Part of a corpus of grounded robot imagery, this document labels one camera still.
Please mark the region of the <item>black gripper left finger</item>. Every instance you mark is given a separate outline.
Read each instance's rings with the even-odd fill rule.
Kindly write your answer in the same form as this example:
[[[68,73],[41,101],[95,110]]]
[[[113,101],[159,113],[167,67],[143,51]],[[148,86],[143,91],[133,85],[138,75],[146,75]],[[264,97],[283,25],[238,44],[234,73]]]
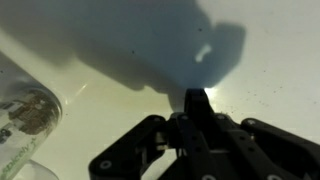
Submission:
[[[164,155],[173,128],[164,117],[147,116],[89,163],[90,180],[141,180]]]

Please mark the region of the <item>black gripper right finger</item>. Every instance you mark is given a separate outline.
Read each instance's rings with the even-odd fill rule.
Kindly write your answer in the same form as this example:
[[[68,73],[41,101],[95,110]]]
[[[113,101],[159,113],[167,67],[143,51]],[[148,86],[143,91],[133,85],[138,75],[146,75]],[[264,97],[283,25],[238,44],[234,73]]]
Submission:
[[[320,180],[320,145],[254,118],[240,127],[271,159],[286,180]]]

